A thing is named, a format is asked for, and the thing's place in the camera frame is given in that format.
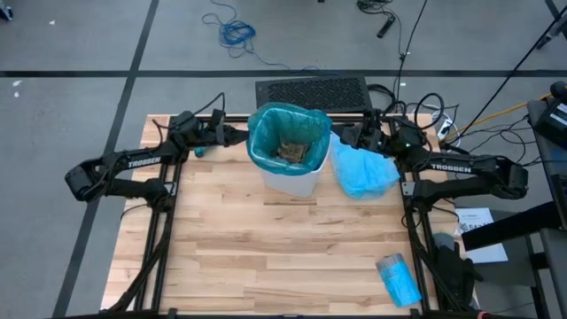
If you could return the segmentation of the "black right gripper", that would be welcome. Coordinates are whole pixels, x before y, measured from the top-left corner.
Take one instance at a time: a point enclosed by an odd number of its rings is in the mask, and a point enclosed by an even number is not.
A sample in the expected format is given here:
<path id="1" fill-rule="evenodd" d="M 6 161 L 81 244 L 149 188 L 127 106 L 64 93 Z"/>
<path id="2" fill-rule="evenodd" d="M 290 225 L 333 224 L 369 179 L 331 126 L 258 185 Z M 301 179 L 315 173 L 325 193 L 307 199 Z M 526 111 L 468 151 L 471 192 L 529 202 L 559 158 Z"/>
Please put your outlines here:
<path id="1" fill-rule="evenodd" d="M 391 139 L 379 128 L 354 127 L 354 148 L 375 153 L 391 153 Z M 338 136 L 341 144 L 353 146 L 351 126 L 333 125 L 332 132 Z"/>

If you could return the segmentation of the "black perforated metal panel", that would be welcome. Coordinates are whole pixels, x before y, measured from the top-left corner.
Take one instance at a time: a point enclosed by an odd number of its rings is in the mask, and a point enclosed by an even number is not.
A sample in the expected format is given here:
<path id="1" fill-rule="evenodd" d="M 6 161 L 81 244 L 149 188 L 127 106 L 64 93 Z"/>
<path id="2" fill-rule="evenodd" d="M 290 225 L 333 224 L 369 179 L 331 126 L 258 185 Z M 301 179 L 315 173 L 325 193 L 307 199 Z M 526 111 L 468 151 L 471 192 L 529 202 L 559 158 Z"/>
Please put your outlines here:
<path id="1" fill-rule="evenodd" d="M 326 113 L 360 113 L 372 108 L 366 80 L 321 76 L 255 82 L 257 107 L 282 102 Z"/>

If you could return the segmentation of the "teal plastic trash bag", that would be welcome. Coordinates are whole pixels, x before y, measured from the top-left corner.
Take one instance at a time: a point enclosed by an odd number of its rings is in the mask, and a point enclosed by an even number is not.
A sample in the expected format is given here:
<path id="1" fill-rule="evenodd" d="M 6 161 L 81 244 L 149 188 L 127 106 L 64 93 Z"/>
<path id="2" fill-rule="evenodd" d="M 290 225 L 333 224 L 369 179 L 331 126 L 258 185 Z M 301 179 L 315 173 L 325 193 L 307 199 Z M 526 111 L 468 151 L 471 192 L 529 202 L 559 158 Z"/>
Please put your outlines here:
<path id="1" fill-rule="evenodd" d="M 332 119 L 320 110 L 269 102 L 248 118 L 247 152 L 252 162 L 278 175 L 305 175 L 318 169 L 330 146 Z M 304 145 L 303 159 L 291 163 L 276 155 L 282 144 Z"/>

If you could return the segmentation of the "black electronic equipment box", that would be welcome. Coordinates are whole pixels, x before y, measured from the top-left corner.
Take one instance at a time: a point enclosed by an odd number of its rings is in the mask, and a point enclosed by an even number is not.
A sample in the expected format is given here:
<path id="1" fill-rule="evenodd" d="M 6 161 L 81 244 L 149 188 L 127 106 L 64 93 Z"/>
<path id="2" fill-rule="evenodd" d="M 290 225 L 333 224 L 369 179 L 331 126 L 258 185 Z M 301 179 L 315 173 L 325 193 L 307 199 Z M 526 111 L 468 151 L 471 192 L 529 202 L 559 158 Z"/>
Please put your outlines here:
<path id="1" fill-rule="evenodd" d="M 532 129 L 567 150 L 567 82 L 554 82 L 550 97 L 528 103 Z"/>

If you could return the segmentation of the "white plastic trash bin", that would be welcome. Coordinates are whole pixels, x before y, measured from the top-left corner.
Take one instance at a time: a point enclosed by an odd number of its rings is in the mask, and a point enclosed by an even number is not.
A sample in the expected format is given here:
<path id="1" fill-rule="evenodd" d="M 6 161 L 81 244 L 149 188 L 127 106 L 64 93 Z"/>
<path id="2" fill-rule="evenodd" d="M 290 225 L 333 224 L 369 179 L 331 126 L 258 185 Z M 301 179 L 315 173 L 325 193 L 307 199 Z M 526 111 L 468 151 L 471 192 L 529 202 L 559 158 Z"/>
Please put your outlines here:
<path id="1" fill-rule="evenodd" d="M 329 157 L 330 147 L 327 148 L 325 157 L 319 167 L 305 175 L 281 175 L 260 169 L 262 181 L 266 187 L 274 191 L 280 191 L 295 197 L 310 197 L 319 180 L 322 169 Z"/>

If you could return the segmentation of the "white printed paper sheet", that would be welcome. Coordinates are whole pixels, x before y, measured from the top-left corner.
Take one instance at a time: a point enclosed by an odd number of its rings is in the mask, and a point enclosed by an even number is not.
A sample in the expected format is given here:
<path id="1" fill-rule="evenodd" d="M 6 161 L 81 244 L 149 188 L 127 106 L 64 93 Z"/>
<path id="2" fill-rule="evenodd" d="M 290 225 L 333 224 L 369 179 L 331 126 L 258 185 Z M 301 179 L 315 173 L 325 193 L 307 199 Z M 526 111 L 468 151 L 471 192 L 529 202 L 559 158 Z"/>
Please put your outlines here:
<path id="1" fill-rule="evenodd" d="M 458 225 L 454 234 L 461 236 L 463 233 L 475 230 L 487 224 L 493 223 L 493 217 L 487 207 L 481 208 L 456 208 Z M 475 250 L 465 250 L 466 255 L 475 264 L 506 262 L 509 260 L 503 244 L 489 245 Z"/>

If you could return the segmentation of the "light blue folded bag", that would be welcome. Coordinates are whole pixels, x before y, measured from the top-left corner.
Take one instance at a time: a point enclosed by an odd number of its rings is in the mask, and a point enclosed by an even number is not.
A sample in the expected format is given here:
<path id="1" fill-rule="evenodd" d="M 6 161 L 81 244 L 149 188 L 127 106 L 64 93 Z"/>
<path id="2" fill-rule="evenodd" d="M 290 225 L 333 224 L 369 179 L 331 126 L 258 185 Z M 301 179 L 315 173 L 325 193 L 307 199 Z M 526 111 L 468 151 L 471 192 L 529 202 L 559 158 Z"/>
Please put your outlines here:
<path id="1" fill-rule="evenodd" d="M 381 198 L 400 179 L 392 159 L 342 144 L 335 133 L 330 137 L 330 160 L 339 185 L 352 199 Z"/>

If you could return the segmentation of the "black glove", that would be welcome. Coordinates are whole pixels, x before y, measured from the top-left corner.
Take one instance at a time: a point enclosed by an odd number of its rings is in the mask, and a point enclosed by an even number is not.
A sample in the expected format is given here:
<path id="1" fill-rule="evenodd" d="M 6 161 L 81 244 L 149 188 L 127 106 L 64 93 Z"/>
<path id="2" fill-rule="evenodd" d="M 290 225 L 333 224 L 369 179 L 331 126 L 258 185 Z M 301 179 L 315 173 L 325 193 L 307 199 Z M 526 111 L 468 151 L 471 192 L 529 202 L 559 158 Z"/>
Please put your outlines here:
<path id="1" fill-rule="evenodd" d="M 473 300 L 473 291 L 476 281 L 482 282 L 484 278 L 474 269 L 471 259 L 462 259 L 460 246 L 453 237 L 447 233 L 433 235 L 435 249 L 435 269 L 446 284 L 448 290 L 462 303 L 478 308 Z"/>

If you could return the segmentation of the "roll of blue bags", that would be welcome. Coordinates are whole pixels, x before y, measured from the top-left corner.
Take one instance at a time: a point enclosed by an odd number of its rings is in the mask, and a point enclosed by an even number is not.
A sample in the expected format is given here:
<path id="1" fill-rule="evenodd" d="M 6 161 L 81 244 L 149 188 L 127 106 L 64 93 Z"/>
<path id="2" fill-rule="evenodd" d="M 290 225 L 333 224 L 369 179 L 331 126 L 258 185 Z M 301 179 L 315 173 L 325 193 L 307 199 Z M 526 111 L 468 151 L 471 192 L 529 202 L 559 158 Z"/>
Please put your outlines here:
<path id="1" fill-rule="evenodd" d="M 377 272 L 396 307 L 406 307 L 422 300 L 415 279 L 400 253 L 376 262 Z"/>

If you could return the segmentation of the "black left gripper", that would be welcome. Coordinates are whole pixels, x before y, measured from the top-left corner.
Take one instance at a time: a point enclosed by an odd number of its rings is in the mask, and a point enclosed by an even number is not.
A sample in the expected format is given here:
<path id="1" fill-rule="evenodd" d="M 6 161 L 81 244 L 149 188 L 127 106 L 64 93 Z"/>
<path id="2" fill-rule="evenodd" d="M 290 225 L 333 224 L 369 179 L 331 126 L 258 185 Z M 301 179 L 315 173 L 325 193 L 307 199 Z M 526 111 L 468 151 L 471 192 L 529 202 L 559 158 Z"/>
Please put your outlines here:
<path id="1" fill-rule="evenodd" d="M 198 140 L 202 146 L 230 146 L 235 140 L 234 128 L 224 123 L 201 124 L 198 130 Z M 246 141 L 249 137 L 247 130 L 237 130 L 237 143 Z"/>

